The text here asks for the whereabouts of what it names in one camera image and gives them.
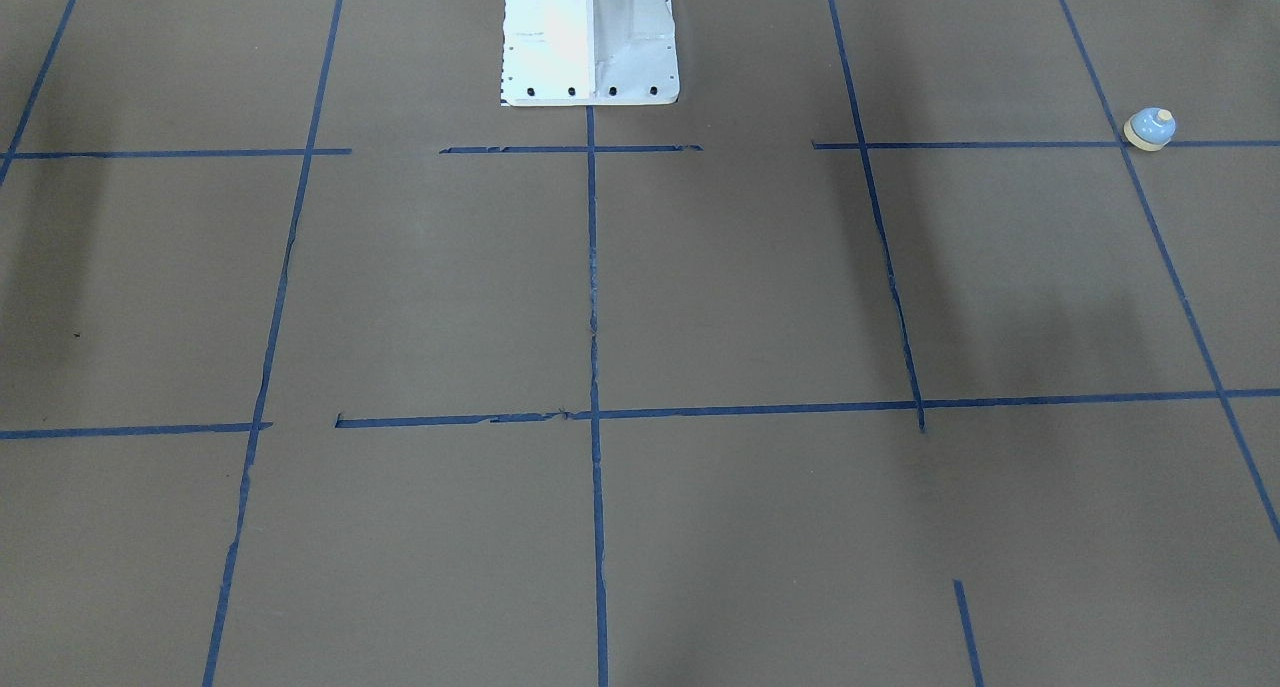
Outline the white pedestal column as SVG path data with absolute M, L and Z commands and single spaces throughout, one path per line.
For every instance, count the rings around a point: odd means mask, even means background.
M 681 81 L 673 0 L 504 0 L 500 104 L 668 105 Z

